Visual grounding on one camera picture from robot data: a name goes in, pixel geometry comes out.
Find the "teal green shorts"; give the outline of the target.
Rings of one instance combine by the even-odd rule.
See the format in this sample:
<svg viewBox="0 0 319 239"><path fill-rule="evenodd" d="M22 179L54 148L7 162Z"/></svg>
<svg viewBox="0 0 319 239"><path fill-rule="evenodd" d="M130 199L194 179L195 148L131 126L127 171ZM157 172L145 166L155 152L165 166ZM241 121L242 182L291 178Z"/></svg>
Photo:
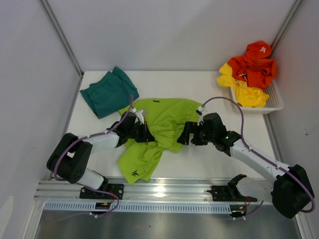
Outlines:
<svg viewBox="0 0 319 239"><path fill-rule="evenodd" d="M130 96L134 100L139 97L138 89L132 80L117 66L80 93L98 119L127 107L130 104Z"/></svg>

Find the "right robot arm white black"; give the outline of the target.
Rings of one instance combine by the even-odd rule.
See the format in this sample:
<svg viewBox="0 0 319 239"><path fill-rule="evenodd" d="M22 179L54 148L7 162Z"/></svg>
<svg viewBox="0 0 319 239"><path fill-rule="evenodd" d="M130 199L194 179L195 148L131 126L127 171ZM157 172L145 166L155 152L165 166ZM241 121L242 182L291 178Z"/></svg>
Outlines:
<svg viewBox="0 0 319 239"><path fill-rule="evenodd" d="M271 202L286 218L297 213L310 213L316 208L315 195L304 168L289 166L255 150L244 137L229 131L217 113L205 115L200 122L186 122L177 139L183 145L213 144L215 148L258 172L266 182L259 183L246 175L238 175L229 182L228 197L239 201L244 196Z"/></svg>

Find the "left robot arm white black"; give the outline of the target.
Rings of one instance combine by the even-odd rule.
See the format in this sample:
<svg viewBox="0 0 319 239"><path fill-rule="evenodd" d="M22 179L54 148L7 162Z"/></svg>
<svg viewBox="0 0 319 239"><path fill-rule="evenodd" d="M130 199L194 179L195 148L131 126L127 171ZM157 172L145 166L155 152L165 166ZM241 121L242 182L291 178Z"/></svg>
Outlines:
<svg viewBox="0 0 319 239"><path fill-rule="evenodd" d="M142 111L125 113L103 132L82 137L65 134L49 157L46 167L53 176L71 184L89 187L95 198L103 199L108 194L105 184L108 179L87 167L90 155L107 148L117 148L129 139L137 143L155 141Z"/></svg>

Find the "lime green shorts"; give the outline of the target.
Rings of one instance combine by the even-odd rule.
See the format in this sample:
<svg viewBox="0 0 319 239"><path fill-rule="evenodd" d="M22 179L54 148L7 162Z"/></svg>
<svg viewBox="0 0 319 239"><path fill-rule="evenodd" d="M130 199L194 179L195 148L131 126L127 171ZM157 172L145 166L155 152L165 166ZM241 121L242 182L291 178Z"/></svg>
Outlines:
<svg viewBox="0 0 319 239"><path fill-rule="evenodd" d="M178 153L182 144L177 139L187 121L198 121L196 110L202 104L190 99L142 99L133 103L137 110L145 110L145 121L153 142L137 143L129 139L126 150L117 161L129 184L139 179L149 181L165 150Z"/></svg>

